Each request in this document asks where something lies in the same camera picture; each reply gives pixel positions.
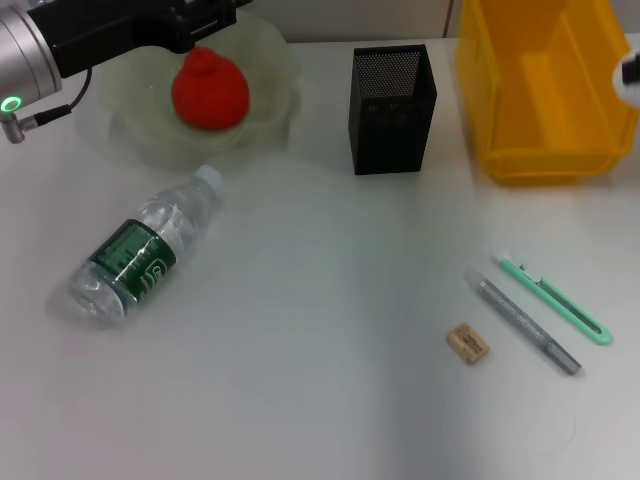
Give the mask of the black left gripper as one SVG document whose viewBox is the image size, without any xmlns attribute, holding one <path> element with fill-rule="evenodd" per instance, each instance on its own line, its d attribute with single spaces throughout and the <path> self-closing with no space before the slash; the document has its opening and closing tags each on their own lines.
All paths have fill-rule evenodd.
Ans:
<svg viewBox="0 0 640 480">
<path fill-rule="evenodd" d="M 81 71 L 131 50 L 154 46 L 186 53 L 236 23 L 248 0 L 51 1 L 29 11 L 60 76 Z"/>
</svg>

